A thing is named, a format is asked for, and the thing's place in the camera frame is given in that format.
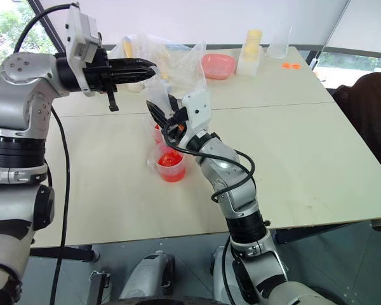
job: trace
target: black cable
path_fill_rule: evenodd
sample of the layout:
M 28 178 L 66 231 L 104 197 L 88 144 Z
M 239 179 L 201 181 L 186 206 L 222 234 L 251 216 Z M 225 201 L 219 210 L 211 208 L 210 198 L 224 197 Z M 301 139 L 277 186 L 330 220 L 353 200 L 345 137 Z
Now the black cable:
M 242 169 L 247 174 L 247 176 L 243 180 L 240 180 L 239 182 L 233 184 L 232 186 L 225 187 L 224 189 L 221 189 L 221 190 L 215 192 L 213 195 L 211 195 L 210 199 L 212 199 L 214 202 L 218 203 L 218 200 L 217 200 L 217 196 L 218 195 L 226 193 L 228 191 L 231 191 L 232 189 L 235 189 L 235 188 L 243 185 L 244 183 L 246 183 L 250 179 L 253 181 L 254 186 L 255 186 L 255 181 L 254 181 L 254 178 L 253 178 L 253 174 L 254 174 L 254 171 L 255 171 L 255 164 L 254 164 L 254 161 L 247 154 L 245 154 L 245 153 L 243 153 L 241 151 L 235 150 L 235 152 L 237 154 L 239 154 L 240 156 L 243 156 L 244 158 L 246 158 L 250 162 L 251 170 L 248 170 L 247 168 L 245 168 L 239 162 L 231 160 L 229 158 L 217 156 L 217 155 L 214 155 L 214 154 L 205 154 L 203 152 L 201 153 L 201 152 L 197 152 L 197 151 L 190 151 L 188 149 L 183 149 L 183 148 L 177 147 L 177 146 L 173 145 L 173 143 L 171 142 L 171 140 L 170 140 L 170 138 L 168 136 L 168 128 L 170 126 L 171 126 L 171 123 L 168 120 L 167 124 L 165 124 L 164 128 L 162 129 L 162 134 L 163 134 L 163 137 L 165 139 L 165 142 L 166 142 L 166 144 L 170 148 L 172 148 L 172 149 L 174 149 L 176 151 L 180 151 L 181 153 L 184 153 L 184 154 L 191 154 L 193 156 L 199 156 L 199 157 L 210 158 L 210 159 L 217 159 L 217 160 L 222 160 L 222 161 L 225 161 L 225 162 L 228 162 L 228 163 L 232 163 L 232 164 L 236 165 L 237 167 L 239 167 L 240 169 Z
M 58 115 L 55 112 L 55 109 L 53 107 L 51 108 L 51 112 L 52 112 L 52 114 L 53 114 L 53 116 L 54 116 L 54 118 L 57 121 L 58 126 L 59 126 L 59 131 L 61 133 L 61 138 L 62 138 L 63 150 L 65 151 L 65 163 L 66 163 L 65 205 L 63 207 L 61 244 L 59 247 L 57 266 L 55 267 L 55 274 L 53 275 L 52 288 L 51 288 L 51 299 L 50 299 L 50 305 L 54 305 L 55 304 L 55 296 L 57 294 L 59 272 L 60 272 L 61 263 L 62 263 L 62 255 L 64 253 L 65 240 L 66 240 L 66 229 L 67 229 L 67 222 L 68 222 L 69 189 L 70 189 L 70 161 L 69 161 L 69 152 L 68 152 L 68 146 L 66 143 L 64 127 L 62 126 L 62 123 L 61 123 L 61 121 L 60 121 L 60 119 L 59 119 L 59 117 L 58 117 Z
M 222 275 L 223 275 L 223 283 L 224 283 L 224 289 L 226 290 L 227 297 L 229 298 L 231 305 L 236 305 L 234 302 L 233 296 L 231 296 L 229 284 L 227 283 L 227 276 L 226 276 L 226 253 L 227 248 L 229 247 L 230 243 L 230 235 L 226 241 L 226 244 L 224 245 L 223 254 L 222 254 Z
M 31 28 L 34 26 L 34 24 L 37 23 L 41 18 L 45 17 L 47 14 L 52 13 L 53 11 L 59 11 L 59 10 L 66 10 L 69 8 L 69 6 L 75 6 L 79 7 L 76 3 L 70 3 L 70 4 L 61 4 L 61 5 L 56 5 L 52 6 L 50 8 L 47 8 L 46 10 L 42 11 L 40 14 L 36 15 L 27 25 L 25 26 L 23 32 L 21 33 L 20 37 L 17 40 L 17 43 L 15 44 L 14 47 L 14 53 L 17 53 L 20 51 L 21 45 L 24 41 L 24 39 L 27 37 L 28 32 L 31 30 Z
M 52 174 L 51 174 L 50 166 L 46 162 L 46 159 L 44 159 L 44 163 L 46 164 L 46 167 L 48 168 L 46 170 L 46 177 L 48 179 L 48 186 L 52 187 Z

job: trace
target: pink plate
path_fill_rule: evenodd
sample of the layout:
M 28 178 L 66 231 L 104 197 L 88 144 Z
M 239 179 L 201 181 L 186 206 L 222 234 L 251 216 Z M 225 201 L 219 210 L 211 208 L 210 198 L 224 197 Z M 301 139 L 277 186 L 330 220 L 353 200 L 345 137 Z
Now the pink plate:
M 207 78 L 228 78 L 236 68 L 236 60 L 224 54 L 206 54 L 202 58 L 204 75 Z

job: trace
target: white table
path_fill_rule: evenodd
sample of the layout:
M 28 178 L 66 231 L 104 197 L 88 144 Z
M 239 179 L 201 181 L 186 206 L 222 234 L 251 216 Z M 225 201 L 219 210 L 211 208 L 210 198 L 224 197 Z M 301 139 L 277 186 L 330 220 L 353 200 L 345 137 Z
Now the white table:
M 287 70 L 283 62 L 298 63 Z M 210 130 L 248 153 L 264 219 L 273 228 L 381 217 L 381 166 L 295 48 L 282 62 L 265 58 L 257 78 L 209 81 Z M 71 158 L 67 244 L 93 244 L 226 231 L 213 190 L 193 159 L 185 179 L 169 184 L 146 164 L 152 140 L 137 93 L 119 92 L 118 113 L 106 96 L 56 100 Z M 60 241 L 64 152 L 51 121 L 46 158 L 56 191 L 52 225 L 35 247 Z

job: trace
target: gray floor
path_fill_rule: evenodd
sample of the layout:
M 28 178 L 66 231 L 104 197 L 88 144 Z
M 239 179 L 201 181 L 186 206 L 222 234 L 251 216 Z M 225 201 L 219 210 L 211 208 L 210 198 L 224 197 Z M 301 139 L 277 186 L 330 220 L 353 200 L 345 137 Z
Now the gray floor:
M 96 263 L 63 261 L 57 304 L 86 304 L 92 270 L 112 274 L 107 299 L 118 297 L 140 259 L 156 250 L 175 255 L 175 295 L 211 297 L 210 255 L 227 234 L 95 245 Z M 381 233 L 367 222 L 278 246 L 290 280 L 325 288 L 347 304 L 381 305 Z M 48 304 L 55 260 L 30 258 L 18 304 Z

